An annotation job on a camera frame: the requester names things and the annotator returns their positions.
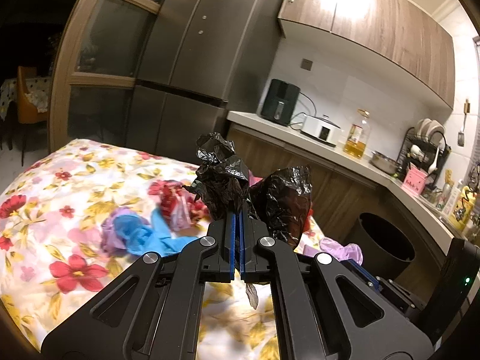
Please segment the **wooden cabinet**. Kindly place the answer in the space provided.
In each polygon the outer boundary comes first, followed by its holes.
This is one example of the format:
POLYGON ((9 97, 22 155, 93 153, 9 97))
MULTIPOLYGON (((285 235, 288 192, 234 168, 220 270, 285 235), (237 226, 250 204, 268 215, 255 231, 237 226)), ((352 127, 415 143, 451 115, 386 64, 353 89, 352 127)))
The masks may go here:
POLYGON ((387 187, 305 150, 238 124, 227 138, 254 176, 308 165, 312 176, 313 217, 323 233, 343 243, 359 215, 372 213, 388 220, 411 241, 416 257, 396 280, 423 301, 430 299, 445 262, 445 253, 412 213, 387 187))
POLYGON ((287 38, 343 56, 430 107, 451 109, 452 36, 408 0, 285 0, 287 38))

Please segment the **black air fryer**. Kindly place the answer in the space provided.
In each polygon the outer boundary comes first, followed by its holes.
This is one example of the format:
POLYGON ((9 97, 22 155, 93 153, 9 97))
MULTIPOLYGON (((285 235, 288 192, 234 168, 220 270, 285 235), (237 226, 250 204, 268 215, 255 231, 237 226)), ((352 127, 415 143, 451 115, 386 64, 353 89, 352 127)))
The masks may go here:
POLYGON ((293 116, 300 88, 283 80, 272 79, 260 112, 263 119, 287 126, 293 116))

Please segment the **yellow bottle by sink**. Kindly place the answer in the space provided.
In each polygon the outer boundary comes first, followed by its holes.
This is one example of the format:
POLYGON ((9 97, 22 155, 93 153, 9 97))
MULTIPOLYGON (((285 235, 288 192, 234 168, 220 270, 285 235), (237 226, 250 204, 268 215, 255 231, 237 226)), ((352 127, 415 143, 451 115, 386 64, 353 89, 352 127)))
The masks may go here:
POLYGON ((448 216, 450 224, 457 231, 463 231, 469 220, 471 211, 476 203, 477 193, 469 186, 465 186, 448 216))

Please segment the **blue plastic glove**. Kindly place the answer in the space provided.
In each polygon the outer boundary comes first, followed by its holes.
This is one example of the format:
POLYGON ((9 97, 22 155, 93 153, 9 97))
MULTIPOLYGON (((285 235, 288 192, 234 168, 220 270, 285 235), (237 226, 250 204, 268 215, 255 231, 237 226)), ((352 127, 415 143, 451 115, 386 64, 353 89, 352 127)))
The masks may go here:
POLYGON ((154 210, 151 221, 136 213, 120 214, 113 219, 115 235, 123 242, 125 250, 135 256, 156 252, 161 257, 179 254, 196 236, 172 237, 170 229, 158 210, 154 210))

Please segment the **steel bowl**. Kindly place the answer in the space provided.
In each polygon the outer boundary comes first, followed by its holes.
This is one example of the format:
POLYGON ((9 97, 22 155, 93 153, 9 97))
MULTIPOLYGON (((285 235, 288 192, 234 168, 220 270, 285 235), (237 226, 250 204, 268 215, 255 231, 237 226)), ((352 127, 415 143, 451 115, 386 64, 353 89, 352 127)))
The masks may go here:
POLYGON ((380 171, 393 176, 399 169, 399 164, 392 158, 384 154, 374 151, 370 163, 380 171))

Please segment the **wooden glass door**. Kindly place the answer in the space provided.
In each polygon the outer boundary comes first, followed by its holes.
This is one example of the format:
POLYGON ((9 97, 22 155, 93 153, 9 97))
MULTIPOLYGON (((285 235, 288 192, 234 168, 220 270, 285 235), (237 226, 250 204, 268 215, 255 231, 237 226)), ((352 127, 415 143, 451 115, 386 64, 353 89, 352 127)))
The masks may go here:
POLYGON ((55 60, 48 146, 122 146, 140 59, 164 0, 77 0, 55 60))

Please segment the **orange chair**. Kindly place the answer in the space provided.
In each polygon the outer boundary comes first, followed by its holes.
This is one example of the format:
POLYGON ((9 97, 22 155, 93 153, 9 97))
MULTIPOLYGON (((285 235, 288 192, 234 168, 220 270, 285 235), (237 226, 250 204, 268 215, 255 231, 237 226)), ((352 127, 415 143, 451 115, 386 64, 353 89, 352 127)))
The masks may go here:
POLYGON ((48 118, 49 97, 43 89, 30 87, 28 79, 33 79, 32 85, 44 83, 36 79, 36 70, 32 67, 17 69, 17 112, 21 125, 35 125, 46 122, 48 118))

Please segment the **red crumpled wrapper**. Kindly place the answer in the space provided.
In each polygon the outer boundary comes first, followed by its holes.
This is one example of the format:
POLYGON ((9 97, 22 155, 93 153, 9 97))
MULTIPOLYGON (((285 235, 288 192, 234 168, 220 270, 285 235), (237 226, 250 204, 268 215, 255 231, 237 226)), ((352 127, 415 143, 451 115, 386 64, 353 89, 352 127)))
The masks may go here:
POLYGON ((185 189, 180 181, 154 181, 148 188, 148 195, 156 201, 162 217, 175 232, 191 228, 210 216, 203 201, 185 189))

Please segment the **grey refrigerator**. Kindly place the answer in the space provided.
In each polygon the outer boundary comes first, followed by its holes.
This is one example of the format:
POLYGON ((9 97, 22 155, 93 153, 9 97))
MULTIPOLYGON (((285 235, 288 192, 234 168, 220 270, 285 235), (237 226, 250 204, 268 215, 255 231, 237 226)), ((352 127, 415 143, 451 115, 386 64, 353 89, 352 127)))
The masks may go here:
POLYGON ((196 141, 253 113, 267 84, 283 0, 163 0, 133 89, 128 148, 194 164, 196 141))

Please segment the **floral tablecloth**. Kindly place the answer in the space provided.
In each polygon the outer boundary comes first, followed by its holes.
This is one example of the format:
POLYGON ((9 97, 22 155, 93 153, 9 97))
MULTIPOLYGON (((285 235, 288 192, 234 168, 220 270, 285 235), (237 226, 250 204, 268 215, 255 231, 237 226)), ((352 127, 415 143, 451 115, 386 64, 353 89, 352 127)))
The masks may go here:
MULTIPOLYGON (((127 207, 151 221, 154 181, 190 185, 199 166, 75 139, 1 188, 1 359, 42 359, 47 334, 136 259, 101 248, 103 221, 127 207)), ((280 359, 269 285, 254 309, 236 271, 206 283, 196 359, 280 359)))

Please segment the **wall socket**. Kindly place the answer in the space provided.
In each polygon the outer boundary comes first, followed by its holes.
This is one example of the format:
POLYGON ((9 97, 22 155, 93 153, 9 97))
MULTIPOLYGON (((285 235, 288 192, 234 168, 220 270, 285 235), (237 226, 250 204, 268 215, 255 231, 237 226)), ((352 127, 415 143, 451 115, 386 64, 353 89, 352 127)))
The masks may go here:
POLYGON ((310 72, 312 70, 312 65, 312 60, 303 58, 300 63, 300 68, 310 72))

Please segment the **white rice cooker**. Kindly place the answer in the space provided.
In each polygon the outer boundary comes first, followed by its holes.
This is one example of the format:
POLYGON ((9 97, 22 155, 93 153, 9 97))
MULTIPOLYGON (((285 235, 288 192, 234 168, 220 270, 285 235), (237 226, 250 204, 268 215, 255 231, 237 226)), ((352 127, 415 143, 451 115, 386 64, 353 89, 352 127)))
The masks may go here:
POLYGON ((327 115, 322 117, 308 115, 303 122, 300 132, 314 140, 320 141, 320 143, 335 147, 340 137, 341 127, 332 122, 327 115))

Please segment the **purple plastic bag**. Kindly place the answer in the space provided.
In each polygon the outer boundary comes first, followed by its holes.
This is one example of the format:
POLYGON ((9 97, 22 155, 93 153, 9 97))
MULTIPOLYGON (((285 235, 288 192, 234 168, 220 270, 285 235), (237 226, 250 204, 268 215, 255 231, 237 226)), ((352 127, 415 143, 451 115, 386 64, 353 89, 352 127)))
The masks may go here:
POLYGON ((129 212, 127 207, 118 207, 109 214, 103 221, 101 248, 107 254, 114 254, 115 252, 126 250, 125 243, 116 235, 114 220, 121 215, 126 215, 129 212))

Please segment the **white ladle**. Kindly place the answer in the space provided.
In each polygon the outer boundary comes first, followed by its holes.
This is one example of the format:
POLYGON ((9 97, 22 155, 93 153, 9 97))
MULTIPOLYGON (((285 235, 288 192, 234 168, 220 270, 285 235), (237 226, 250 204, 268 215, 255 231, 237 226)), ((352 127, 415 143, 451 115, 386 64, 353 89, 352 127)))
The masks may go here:
POLYGON ((432 164, 428 168, 428 175, 433 174, 438 168, 439 147, 436 148, 432 164))

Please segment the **hanging spatula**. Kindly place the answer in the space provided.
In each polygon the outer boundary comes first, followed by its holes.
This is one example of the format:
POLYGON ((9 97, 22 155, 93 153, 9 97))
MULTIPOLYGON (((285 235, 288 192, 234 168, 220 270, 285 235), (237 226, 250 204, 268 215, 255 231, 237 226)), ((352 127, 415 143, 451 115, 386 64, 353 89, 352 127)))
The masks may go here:
POLYGON ((465 127, 466 127, 466 120, 467 116, 470 113, 470 100, 466 99, 463 105, 463 124, 461 126, 461 130, 457 135, 457 144, 459 147, 465 146, 465 127))

